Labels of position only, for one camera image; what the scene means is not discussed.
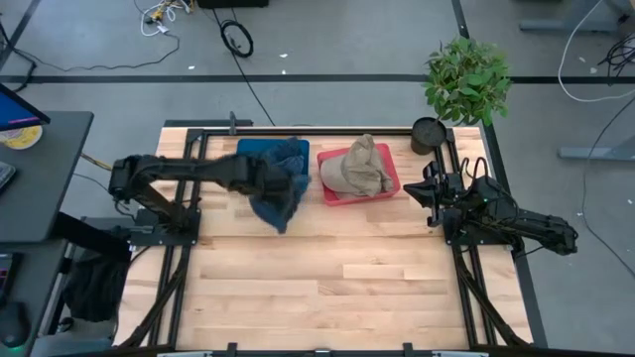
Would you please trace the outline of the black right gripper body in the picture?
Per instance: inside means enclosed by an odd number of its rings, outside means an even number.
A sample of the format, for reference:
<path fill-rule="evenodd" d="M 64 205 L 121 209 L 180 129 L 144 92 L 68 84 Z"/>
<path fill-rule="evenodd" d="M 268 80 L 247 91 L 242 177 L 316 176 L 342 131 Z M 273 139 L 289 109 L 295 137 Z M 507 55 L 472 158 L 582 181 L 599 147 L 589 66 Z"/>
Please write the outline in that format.
<path fill-rule="evenodd" d="M 432 161 L 424 168 L 424 179 L 428 208 L 432 212 L 427 223 L 437 227 L 443 223 L 442 206 L 453 206 L 463 192 L 462 174 L 445 173 L 439 162 Z"/>

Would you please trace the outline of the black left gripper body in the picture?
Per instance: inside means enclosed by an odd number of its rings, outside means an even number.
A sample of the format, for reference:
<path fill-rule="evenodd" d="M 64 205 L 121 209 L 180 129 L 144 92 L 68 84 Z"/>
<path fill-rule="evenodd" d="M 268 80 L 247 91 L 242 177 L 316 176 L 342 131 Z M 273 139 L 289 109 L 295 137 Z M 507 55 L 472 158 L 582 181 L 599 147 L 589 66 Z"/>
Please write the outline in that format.
<path fill-rule="evenodd" d="M 283 196 L 292 190 L 292 176 L 285 170 L 259 160 L 251 194 L 265 197 Z"/>

